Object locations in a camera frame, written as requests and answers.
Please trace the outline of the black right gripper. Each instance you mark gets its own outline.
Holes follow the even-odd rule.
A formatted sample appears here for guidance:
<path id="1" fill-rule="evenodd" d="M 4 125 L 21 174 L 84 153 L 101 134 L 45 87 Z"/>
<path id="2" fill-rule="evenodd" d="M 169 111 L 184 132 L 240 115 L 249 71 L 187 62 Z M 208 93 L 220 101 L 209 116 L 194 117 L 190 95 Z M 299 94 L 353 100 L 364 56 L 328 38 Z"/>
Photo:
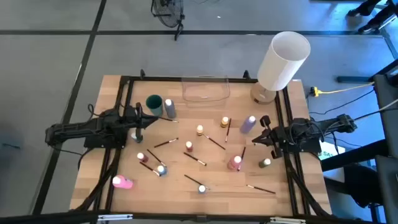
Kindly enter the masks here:
<path id="1" fill-rule="evenodd" d="M 270 128 L 271 120 L 268 115 L 264 115 L 260 119 L 261 126 L 264 128 L 262 133 L 252 140 L 254 145 L 263 144 L 265 146 L 272 146 L 271 152 L 273 159 L 282 157 L 282 151 L 278 146 L 278 139 L 276 133 Z"/>

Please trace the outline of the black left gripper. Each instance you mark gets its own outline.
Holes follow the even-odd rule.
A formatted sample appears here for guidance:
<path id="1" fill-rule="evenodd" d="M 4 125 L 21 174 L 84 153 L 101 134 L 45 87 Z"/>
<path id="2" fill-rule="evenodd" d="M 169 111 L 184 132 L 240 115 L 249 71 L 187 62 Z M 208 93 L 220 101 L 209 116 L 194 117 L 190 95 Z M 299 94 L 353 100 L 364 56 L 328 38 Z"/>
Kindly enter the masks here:
<path id="1" fill-rule="evenodd" d="M 143 135 L 141 133 L 142 127 L 147 128 L 152 123 L 156 122 L 158 118 L 158 116 L 152 116 L 148 114 L 142 115 L 142 106 L 140 103 L 136 103 L 135 107 L 128 106 L 126 108 L 126 127 L 135 129 L 133 132 L 133 139 L 137 143 L 140 143 L 143 140 Z"/>

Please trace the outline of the large purple paint bottle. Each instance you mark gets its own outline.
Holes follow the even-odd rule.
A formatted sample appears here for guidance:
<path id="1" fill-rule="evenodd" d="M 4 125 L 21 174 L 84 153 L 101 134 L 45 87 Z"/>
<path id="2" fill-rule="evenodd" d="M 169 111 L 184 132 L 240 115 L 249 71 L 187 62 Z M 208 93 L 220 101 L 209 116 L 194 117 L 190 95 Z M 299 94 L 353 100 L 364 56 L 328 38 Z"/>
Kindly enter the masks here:
<path id="1" fill-rule="evenodd" d="M 256 118 L 254 116 L 249 116 L 244 120 L 239 130 L 241 133 L 247 134 L 248 132 L 250 132 L 250 130 L 252 130 L 255 124 L 256 124 Z"/>

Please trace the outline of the large pink paint bottle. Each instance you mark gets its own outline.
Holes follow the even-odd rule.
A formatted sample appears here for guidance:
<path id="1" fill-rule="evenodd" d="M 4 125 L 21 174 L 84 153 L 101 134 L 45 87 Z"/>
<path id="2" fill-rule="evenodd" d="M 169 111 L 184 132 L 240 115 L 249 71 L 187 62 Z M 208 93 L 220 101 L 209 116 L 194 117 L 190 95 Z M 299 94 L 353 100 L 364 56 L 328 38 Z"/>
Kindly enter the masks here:
<path id="1" fill-rule="evenodd" d="M 120 189 L 131 189 L 134 185 L 133 181 L 122 175 L 116 175 L 112 179 L 112 185 Z"/>

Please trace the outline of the black floor fan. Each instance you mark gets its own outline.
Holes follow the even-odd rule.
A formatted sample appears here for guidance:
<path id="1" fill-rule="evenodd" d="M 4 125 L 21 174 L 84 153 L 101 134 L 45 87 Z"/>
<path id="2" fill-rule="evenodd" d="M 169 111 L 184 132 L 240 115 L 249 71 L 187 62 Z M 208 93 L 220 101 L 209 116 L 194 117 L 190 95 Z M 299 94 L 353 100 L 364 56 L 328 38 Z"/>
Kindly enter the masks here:
<path id="1" fill-rule="evenodd" d="M 150 12 L 166 27 L 177 28 L 174 34 L 174 41 L 177 41 L 183 31 L 183 0 L 152 0 Z"/>

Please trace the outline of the dark desk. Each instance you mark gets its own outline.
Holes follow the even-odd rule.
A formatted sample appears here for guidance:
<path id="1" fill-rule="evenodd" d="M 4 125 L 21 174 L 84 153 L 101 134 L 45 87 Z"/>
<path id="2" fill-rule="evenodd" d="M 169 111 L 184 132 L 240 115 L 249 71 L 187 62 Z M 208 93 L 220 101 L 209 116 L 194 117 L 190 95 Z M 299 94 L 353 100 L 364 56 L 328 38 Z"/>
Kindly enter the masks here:
<path id="1" fill-rule="evenodd" d="M 322 170 L 375 159 L 386 222 L 398 224 L 398 59 L 370 79 L 374 82 L 385 138 L 323 160 Z"/>

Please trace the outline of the teal green plastic cup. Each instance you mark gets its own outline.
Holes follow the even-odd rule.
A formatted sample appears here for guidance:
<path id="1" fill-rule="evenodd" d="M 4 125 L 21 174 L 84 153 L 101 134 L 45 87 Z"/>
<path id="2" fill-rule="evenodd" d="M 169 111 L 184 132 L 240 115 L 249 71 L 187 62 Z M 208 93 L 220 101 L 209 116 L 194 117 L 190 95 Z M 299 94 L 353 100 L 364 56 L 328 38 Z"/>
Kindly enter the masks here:
<path id="1" fill-rule="evenodd" d="M 163 106 L 162 106 L 162 98 L 159 95 L 150 95 L 146 99 L 146 106 L 152 112 L 154 116 L 162 116 L 163 114 Z"/>

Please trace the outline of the black chair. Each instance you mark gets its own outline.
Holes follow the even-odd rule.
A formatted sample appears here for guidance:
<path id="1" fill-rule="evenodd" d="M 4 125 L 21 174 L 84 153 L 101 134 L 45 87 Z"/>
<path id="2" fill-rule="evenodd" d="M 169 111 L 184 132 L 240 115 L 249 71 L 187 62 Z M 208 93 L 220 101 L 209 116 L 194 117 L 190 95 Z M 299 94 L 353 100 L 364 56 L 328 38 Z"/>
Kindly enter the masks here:
<path id="1" fill-rule="evenodd" d="M 338 193 L 350 195 L 362 208 L 372 203 L 384 205 L 378 173 L 375 170 L 351 164 L 343 167 L 343 172 L 343 182 L 325 177 L 326 186 Z"/>

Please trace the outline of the white shade wooden base lamp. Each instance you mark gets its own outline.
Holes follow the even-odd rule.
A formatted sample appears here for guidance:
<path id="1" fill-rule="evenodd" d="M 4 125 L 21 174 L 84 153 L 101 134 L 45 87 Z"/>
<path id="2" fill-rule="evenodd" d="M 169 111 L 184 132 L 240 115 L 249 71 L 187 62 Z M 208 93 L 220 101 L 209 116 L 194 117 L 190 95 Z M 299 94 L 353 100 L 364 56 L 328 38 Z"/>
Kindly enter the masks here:
<path id="1" fill-rule="evenodd" d="M 257 82 L 251 88 L 254 102 L 272 102 L 276 93 L 289 84 L 310 52 L 310 42 L 303 35 L 292 31 L 276 34 L 257 72 Z"/>

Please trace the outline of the white labelled box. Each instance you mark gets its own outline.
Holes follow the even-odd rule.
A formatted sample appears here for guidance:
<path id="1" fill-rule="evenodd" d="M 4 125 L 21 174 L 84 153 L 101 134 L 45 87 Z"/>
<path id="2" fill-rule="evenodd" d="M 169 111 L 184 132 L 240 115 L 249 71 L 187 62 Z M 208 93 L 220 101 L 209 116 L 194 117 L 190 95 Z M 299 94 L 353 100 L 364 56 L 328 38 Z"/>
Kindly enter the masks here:
<path id="1" fill-rule="evenodd" d="M 342 154 L 346 151 L 345 147 L 341 146 L 335 147 L 334 144 L 328 142 L 319 141 L 319 143 L 321 147 L 321 152 L 318 153 L 319 160 L 324 160 L 329 157 L 337 156 L 338 154 Z"/>

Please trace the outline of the clear plastic bin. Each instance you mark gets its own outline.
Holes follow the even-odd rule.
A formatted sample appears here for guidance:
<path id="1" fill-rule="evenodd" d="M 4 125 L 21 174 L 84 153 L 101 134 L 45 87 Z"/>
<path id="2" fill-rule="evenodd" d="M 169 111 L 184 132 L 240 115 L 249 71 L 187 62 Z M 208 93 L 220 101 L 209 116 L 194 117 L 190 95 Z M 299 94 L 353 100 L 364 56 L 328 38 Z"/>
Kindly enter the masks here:
<path id="1" fill-rule="evenodd" d="M 182 77 L 182 98 L 187 102 L 221 101 L 229 96 L 228 77 Z"/>

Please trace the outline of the person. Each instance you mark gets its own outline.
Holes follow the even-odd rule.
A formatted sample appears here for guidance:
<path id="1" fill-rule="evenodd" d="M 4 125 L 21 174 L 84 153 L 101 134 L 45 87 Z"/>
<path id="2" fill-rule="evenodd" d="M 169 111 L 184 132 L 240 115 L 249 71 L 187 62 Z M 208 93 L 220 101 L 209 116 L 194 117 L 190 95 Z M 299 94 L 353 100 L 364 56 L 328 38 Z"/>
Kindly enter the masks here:
<path id="1" fill-rule="evenodd" d="M 362 2 L 357 8 L 349 10 L 347 16 L 369 16 L 380 1 L 381 0 L 365 0 L 365 2 Z M 387 6 L 384 9 L 379 11 L 366 25 L 358 29 L 358 33 L 365 34 L 379 29 L 382 23 L 394 14 L 395 5 L 387 3 Z"/>

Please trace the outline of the large slate grey paint bottle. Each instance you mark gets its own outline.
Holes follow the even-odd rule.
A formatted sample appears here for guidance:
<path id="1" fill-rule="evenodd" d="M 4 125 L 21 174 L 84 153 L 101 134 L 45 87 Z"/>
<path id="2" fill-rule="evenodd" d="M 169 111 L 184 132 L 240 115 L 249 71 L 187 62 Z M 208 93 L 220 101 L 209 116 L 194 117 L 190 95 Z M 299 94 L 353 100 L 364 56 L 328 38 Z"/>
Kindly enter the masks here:
<path id="1" fill-rule="evenodd" d="M 164 101 L 164 107 L 167 113 L 167 116 L 170 119 L 174 119 L 176 117 L 175 105 L 171 99 L 166 99 Z"/>

